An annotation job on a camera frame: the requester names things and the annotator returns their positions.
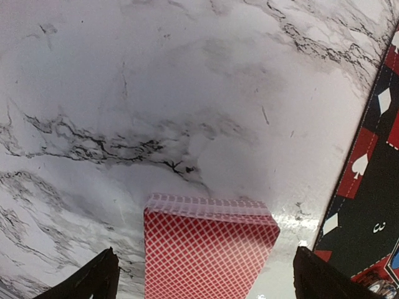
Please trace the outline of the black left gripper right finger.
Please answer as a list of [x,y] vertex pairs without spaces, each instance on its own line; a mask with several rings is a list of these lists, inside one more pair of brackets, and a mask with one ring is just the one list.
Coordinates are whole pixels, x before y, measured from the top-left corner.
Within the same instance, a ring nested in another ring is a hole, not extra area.
[[294,260],[294,288],[297,298],[383,298],[368,287],[378,281],[390,282],[385,270],[388,256],[352,278],[339,272],[307,247],[298,247]]

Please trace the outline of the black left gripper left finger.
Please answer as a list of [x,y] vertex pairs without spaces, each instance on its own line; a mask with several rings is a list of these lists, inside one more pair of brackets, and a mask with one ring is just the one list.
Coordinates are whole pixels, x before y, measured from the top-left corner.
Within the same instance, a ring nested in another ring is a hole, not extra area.
[[113,249],[105,249],[69,278],[35,299],[115,299],[120,276],[118,263]]

